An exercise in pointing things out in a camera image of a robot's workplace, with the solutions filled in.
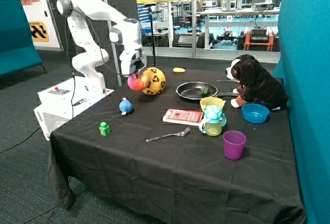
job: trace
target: stuffed dog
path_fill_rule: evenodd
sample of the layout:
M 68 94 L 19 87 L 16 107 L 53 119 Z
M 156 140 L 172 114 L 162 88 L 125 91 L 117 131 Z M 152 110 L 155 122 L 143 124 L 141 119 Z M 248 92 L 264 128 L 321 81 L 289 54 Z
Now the stuffed dog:
M 246 103 L 257 103 L 274 109 L 283 106 L 289 99 L 284 87 L 251 55 L 245 54 L 235 58 L 231 67 L 226 69 L 229 79 L 239 82 L 233 90 L 240 95 L 231 100 L 234 108 Z

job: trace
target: label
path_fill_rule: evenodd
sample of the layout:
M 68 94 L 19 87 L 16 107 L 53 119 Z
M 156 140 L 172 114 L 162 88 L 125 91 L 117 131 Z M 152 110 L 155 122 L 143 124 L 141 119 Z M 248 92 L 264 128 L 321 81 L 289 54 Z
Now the label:
M 50 38 L 43 22 L 29 22 L 33 42 L 49 42 Z

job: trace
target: metal fork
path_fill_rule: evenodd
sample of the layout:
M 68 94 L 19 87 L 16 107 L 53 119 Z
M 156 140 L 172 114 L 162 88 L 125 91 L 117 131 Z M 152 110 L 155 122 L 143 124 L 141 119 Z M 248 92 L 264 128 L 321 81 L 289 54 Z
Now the metal fork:
M 161 135 L 161 136 L 158 136 L 158 137 L 149 138 L 149 139 L 147 139 L 146 141 L 149 142 L 149 141 L 153 141 L 153 140 L 161 139 L 161 138 L 164 138 L 164 137 L 167 137 L 167 136 L 171 136 L 171 135 L 184 136 L 184 135 L 187 134 L 189 131 L 190 131 L 190 128 L 188 127 L 187 129 L 185 129 L 185 130 L 183 130 L 183 131 L 180 131 L 179 133 L 168 134 L 168 135 Z

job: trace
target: teal lid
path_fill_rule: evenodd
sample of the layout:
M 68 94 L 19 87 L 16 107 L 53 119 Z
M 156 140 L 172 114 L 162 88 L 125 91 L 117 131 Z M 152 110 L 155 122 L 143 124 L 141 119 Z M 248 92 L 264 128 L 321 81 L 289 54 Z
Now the teal lid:
M 216 105 L 207 106 L 204 117 L 211 124 L 219 123 L 223 119 L 222 109 Z

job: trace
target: green block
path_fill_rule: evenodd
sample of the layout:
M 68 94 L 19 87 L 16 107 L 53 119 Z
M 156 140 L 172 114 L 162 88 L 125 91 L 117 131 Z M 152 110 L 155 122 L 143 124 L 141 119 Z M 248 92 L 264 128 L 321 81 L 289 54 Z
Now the green block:
M 102 122 L 100 124 L 99 129 L 100 129 L 100 134 L 103 135 L 103 136 L 107 136 L 108 134 L 111 133 L 110 127 L 107 125 L 106 122 Z

